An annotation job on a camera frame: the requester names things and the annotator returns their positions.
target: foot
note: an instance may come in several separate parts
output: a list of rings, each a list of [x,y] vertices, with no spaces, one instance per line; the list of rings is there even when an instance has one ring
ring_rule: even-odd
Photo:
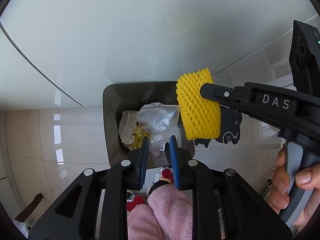
[[[135,194],[131,190],[127,190],[127,212],[130,212],[137,205],[146,203],[147,201],[142,196]]]
[[[169,166],[162,167],[156,174],[154,181],[147,190],[148,196],[158,187],[173,184],[172,169]]]

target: device handle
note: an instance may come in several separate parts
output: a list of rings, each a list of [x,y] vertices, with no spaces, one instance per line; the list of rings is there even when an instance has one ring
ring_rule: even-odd
[[[287,191],[290,202],[285,209],[280,211],[279,216],[290,228],[303,211],[313,193],[313,189],[300,189],[294,183],[295,176],[299,171],[320,163],[320,157],[291,141],[285,143],[284,149],[285,169],[290,176],[290,183]]]

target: silver rivet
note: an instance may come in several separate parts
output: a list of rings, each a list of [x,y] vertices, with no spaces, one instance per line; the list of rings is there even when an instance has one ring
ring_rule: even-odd
[[[233,169],[227,169],[226,174],[230,177],[234,176],[236,172]]]
[[[86,176],[90,176],[93,174],[93,169],[86,169],[84,170],[83,174]]]
[[[198,165],[198,162],[197,162],[196,160],[190,160],[190,161],[188,161],[188,164],[189,164],[190,166],[197,166],[197,165]]]
[[[121,165],[122,166],[129,166],[131,164],[131,161],[129,161],[129,160],[123,160],[122,162],[121,162]]]

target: pink fleece pants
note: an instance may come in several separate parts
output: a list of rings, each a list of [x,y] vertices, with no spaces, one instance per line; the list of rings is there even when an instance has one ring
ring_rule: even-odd
[[[129,240],[192,238],[191,201],[174,185],[155,189],[148,204],[137,205],[128,214]]]

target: finger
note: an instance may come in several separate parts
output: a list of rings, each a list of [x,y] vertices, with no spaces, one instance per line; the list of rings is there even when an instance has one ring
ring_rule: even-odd
[[[278,153],[277,166],[281,167],[281,166],[284,166],[284,164],[285,164],[285,150],[284,148],[282,148]]]
[[[296,175],[296,184],[304,190],[320,188],[320,163],[299,171]]]
[[[281,194],[277,188],[272,185],[270,189],[269,200],[273,205],[275,205],[279,209],[286,208],[289,204],[289,195],[285,192]]]
[[[273,209],[274,212],[276,212],[277,214],[279,214],[280,212],[280,208],[276,207],[271,200],[268,198],[267,200],[268,205]]]
[[[290,184],[290,176],[285,170],[284,166],[278,167],[272,177],[272,184],[277,190],[283,194],[287,191]]]
[[[301,212],[294,225],[297,227],[298,232],[300,232],[304,226],[308,223],[310,218],[313,216],[318,205],[320,203],[320,189],[315,189],[312,196],[310,197],[304,210]]]

